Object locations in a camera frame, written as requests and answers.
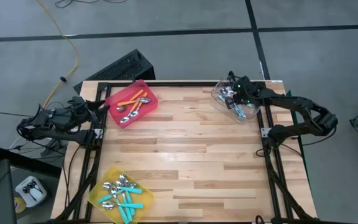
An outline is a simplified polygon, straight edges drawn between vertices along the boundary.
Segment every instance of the clear plastic container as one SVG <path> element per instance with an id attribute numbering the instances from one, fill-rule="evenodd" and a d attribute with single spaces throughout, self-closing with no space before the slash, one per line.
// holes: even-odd
<path id="1" fill-rule="evenodd" d="M 247 105 L 235 104 L 234 108 L 227 108 L 224 101 L 225 96 L 221 92 L 221 90 L 227 86 L 229 86 L 228 80 L 221 80 L 216 84 L 216 86 L 211 91 L 211 104 L 217 110 L 224 113 L 226 116 L 230 117 L 237 123 L 245 124 L 248 119 L 254 118 L 256 113 L 258 113 L 260 110 L 260 107 L 249 103 Z"/>
<path id="2" fill-rule="evenodd" d="M 133 104 L 127 105 L 126 110 L 119 111 L 117 110 L 118 103 L 124 102 L 124 101 L 130 101 L 130 99 L 136 95 L 136 93 L 139 90 L 143 90 L 143 92 L 137 97 L 143 97 L 144 93 L 147 93 L 147 97 L 151 99 L 150 103 L 143 103 L 142 106 L 139 108 L 139 114 L 137 116 L 132 117 L 131 119 L 128 119 L 126 122 L 121 123 L 121 120 L 123 117 L 128 116 L 129 112 L 132 108 Z M 125 87 L 125 89 L 119 91 L 118 93 L 114 94 L 113 96 L 110 96 L 106 99 L 105 105 L 110 105 L 109 113 L 116 122 L 116 124 L 120 128 L 125 128 L 126 126 L 132 124 L 133 122 L 137 121 L 138 119 L 141 119 L 143 116 L 148 114 L 149 112 L 153 111 L 158 106 L 158 99 L 157 97 L 151 92 L 150 88 L 147 86 L 147 84 L 143 80 L 137 80 L 136 82 L 130 84 L 129 86 Z"/>
<path id="3" fill-rule="evenodd" d="M 116 205 L 116 200 L 113 199 L 112 202 L 115 203 L 115 206 L 113 209 L 105 209 L 102 207 L 102 204 L 98 202 L 98 199 L 101 197 L 104 197 L 108 195 L 108 191 L 103 189 L 103 183 L 104 182 L 113 182 L 115 183 L 116 180 L 119 179 L 120 174 L 125 174 L 127 177 L 127 180 L 131 182 L 136 183 L 137 189 L 142 189 L 141 194 L 131 194 L 132 203 L 143 203 L 143 208 L 135 208 L 135 215 L 132 217 L 131 223 L 137 223 L 142 218 L 144 213 L 147 211 L 147 209 L 150 208 L 151 204 L 153 203 L 153 193 L 140 185 L 138 182 L 136 182 L 132 177 L 128 176 L 125 172 L 118 169 L 115 166 L 110 167 L 110 169 L 103 175 L 103 177 L 100 179 L 100 181 L 93 187 L 91 192 L 88 195 L 88 201 L 98 208 L 100 211 L 102 211 L 107 217 L 110 218 L 110 220 L 116 224 L 124 224 L 124 221 L 121 218 L 121 214 L 119 213 L 119 210 Z M 119 194 L 117 196 L 117 199 L 120 203 L 123 203 L 122 194 Z"/>

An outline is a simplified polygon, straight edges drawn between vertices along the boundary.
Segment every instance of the black metal frame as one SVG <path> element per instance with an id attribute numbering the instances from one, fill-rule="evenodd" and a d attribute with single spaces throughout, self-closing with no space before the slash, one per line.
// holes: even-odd
<path id="1" fill-rule="evenodd" d="M 45 174 L 56 178 L 60 177 L 62 170 L 61 168 L 50 165 L 46 162 L 42 162 L 37 159 L 31 159 L 29 157 L 0 148 L 0 161 L 3 159 L 9 160 L 12 166 L 31 170 L 32 172 L 37 172 L 39 174 Z"/>
<path id="2" fill-rule="evenodd" d="M 111 93 L 111 88 L 113 87 L 125 87 L 130 85 L 131 82 L 128 83 L 105 83 L 105 82 L 101 82 L 98 84 L 98 90 L 97 90 L 97 94 L 96 94 L 96 100 L 100 100 L 101 99 L 101 95 L 102 95 L 102 91 L 106 91 L 106 98 L 110 96 Z M 147 82 L 148 86 L 215 86 L 217 83 L 216 82 Z M 268 117 L 268 123 L 269 126 L 273 126 L 273 119 L 272 119 L 272 114 L 270 111 L 270 107 L 266 106 L 266 115 Z M 107 114 L 104 115 L 101 118 L 102 123 L 105 125 L 106 124 L 106 118 L 107 118 Z M 259 111 L 257 113 L 257 119 L 258 119 L 258 123 L 259 123 L 259 128 L 263 128 L 264 127 L 264 122 L 263 122 L 263 118 L 262 118 L 262 113 Z M 81 189 L 83 192 L 85 191 L 85 189 L 87 189 L 88 184 L 90 184 L 90 188 L 89 190 L 91 190 L 95 184 L 96 184 L 96 176 L 98 173 L 98 168 L 99 168 L 99 161 L 100 161 L 100 155 L 101 155 L 101 146 L 103 143 L 103 139 L 98 139 L 96 141 L 96 144 L 94 147 L 89 148 L 86 150 L 85 152 L 85 157 L 84 157 L 84 161 L 83 161 L 83 168 L 81 170 L 81 176 L 80 176 L 80 183 L 79 183 L 79 189 Z M 94 158 L 94 164 L 93 164 L 93 168 L 91 170 L 91 172 L 89 173 L 88 177 L 86 178 L 86 172 L 88 170 L 88 166 L 90 163 L 90 152 L 91 150 L 95 149 L 96 150 L 96 155 Z M 264 152 L 265 152 L 265 163 L 266 163 L 266 168 L 268 169 L 268 165 L 272 164 L 272 161 L 270 159 L 270 156 L 268 154 L 268 149 L 266 147 L 264 147 Z M 282 167 L 282 160 L 280 157 L 280 153 L 275 151 L 275 158 L 276 158 L 276 165 L 278 168 L 278 173 L 279 173 L 279 178 L 280 181 L 285 185 L 285 176 L 284 176 L 284 171 L 283 171 L 283 167 Z M 90 175 L 94 175 L 94 178 L 92 180 L 89 180 Z M 275 182 L 273 181 L 273 179 L 268 175 L 268 182 L 269 182 L 269 187 L 270 187 L 270 193 L 272 196 L 272 203 L 273 203 L 273 209 L 274 209 L 274 214 L 275 217 L 281 217 L 281 212 L 280 212 L 280 207 L 278 204 L 278 197 L 277 197 L 277 191 L 275 188 Z M 79 219 L 79 214 L 80 214 L 80 207 L 81 207 L 81 200 L 82 200 L 82 194 L 76 195 L 75 198 L 76 203 L 73 205 L 74 206 L 74 216 L 73 216 L 73 220 L 78 220 L 80 222 L 82 222 L 83 220 L 90 220 L 91 218 L 91 204 L 88 202 L 86 205 L 86 212 L 85 212 L 85 219 Z M 291 210 L 291 206 L 289 205 L 289 203 L 287 202 L 286 199 L 285 200 L 285 208 L 286 208 L 286 212 L 287 212 L 287 218 L 292 218 L 292 210 Z"/>

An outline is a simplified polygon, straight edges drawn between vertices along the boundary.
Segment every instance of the metal spoon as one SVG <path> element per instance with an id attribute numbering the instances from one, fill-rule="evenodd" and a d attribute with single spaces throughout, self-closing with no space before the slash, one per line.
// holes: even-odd
<path id="1" fill-rule="evenodd" d="M 105 182 L 103 183 L 103 189 L 104 190 L 110 190 L 110 186 L 112 185 L 112 183 L 110 182 Z"/>
<path id="2" fill-rule="evenodd" d="M 128 180 L 127 177 L 125 176 L 125 174 L 120 174 L 119 175 L 119 182 L 122 184 L 121 187 L 126 187 L 128 184 Z"/>
<path id="3" fill-rule="evenodd" d="M 104 209 L 113 209 L 114 208 L 114 202 L 103 202 L 102 207 Z"/>
<path id="4" fill-rule="evenodd" d="M 134 100 L 134 101 L 128 101 L 128 102 L 131 102 L 131 103 L 136 103 L 136 102 L 141 102 L 141 103 L 150 103 L 152 101 L 152 99 L 150 99 L 149 97 L 142 97 L 138 100 Z M 124 111 L 126 110 L 127 108 L 127 105 L 121 105 L 121 106 L 118 106 L 117 107 L 117 110 L 118 111 Z"/>

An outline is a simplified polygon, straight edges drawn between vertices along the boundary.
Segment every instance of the wooden tabletop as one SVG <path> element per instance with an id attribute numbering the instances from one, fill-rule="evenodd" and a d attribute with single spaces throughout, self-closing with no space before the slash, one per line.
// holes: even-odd
<path id="1" fill-rule="evenodd" d="M 81 96 L 94 101 L 97 85 L 96 81 L 84 82 Z M 266 86 L 285 93 L 282 82 L 266 81 Z M 121 89 L 113 87 L 112 94 Z M 273 207 L 265 162 L 255 155 L 262 148 L 257 118 L 240 125 L 220 113 L 209 102 L 212 87 L 150 89 L 159 100 L 155 111 L 125 129 L 108 115 L 98 180 L 111 166 L 117 166 L 150 189 L 155 200 L 142 222 L 251 222 L 256 215 L 271 219 Z M 275 124 L 293 124 L 290 111 L 275 106 L 271 110 Z M 262 114 L 266 127 L 264 108 Z M 299 151 L 296 140 L 285 144 Z M 68 145 L 66 170 L 77 146 L 74 142 Z M 283 146 L 280 152 L 289 191 L 315 217 L 302 158 Z M 80 149 L 73 160 L 71 198 L 78 188 L 84 154 L 85 150 Z M 62 174 L 52 218 L 64 209 L 65 192 Z M 80 217 L 85 215 L 88 192 L 83 197 Z M 282 194 L 277 192 L 285 217 Z M 110 220 L 93 208 L 91 222 Z"/>

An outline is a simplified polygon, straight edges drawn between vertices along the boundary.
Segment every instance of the electronic device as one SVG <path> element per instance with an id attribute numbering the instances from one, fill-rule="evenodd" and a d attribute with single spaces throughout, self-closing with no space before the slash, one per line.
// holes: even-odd
<path id="1" fill-rule="evenodd" d="M 43 109 L 39 105 L 37 114 L 23 119 L 17 126 L 17 133 L 23 138 L 33 141 L 44 138 L 75 141 L 80 145 L 90 145 L 100 134 L 102 127 L 99 116 L 107 113 L 110 106 L 102 101 L 86 101 L 74 96 L 68 101 L 66 108 Z M 81 124 L 92 121 L 91 129 L 81 130 Z"/>
<path id="2" fill-rule="evenodd" d="M 155 80 L 153 65 L 137 50 L 116 60 L 86 80 Z M 80 94 L 82 82 L 74 86 Z"/>
<path id="3" fill-rule="evenodd" d="M 251 82 L 246 76 L 235 76 L 232 71 L 229 72 L 227 79 L 229 81 L 226 83 L 225 89 L 226 91 L 232 92 L 232 94 L 226 95 L 226 97 L 231 96 L 234 103 L 242 105 L 252 104 L 255 106 L 279 106 L 281 108 L 299 112 L 305 121 L 291 126 L 276 124 L 266 134 L 261 133 L 262 136 L 264 136 L 263 145 L 265 157 L 269 156 L 270 150 L 277 150 L 279 145 L 281 145 L 289 137 L 299 136 L 302 134 L 327 136 L 332 130 L 336 129 L 338 120 L 335 114 L 332 114 L 326 108 L 317 105 L 315 102 L 307 98 L 276 94 L 271 89 Z M 311 111 L 317 112 L 318 115 L 313 118 Z M 267 162 L 267 173 L 276 186 L 281 190 L 283 196 L 286 198 L 299 218 L 292 219 L 275 217 L 271 219 L 272 223 L 336 223 L 321 221 L 318 218 L 313 218 L 308 215 L 293 198 L 285 184 L 282 183 L 271 162 Z M 261 216 L 257 216 L 255 222 L 264 223 Z"/>

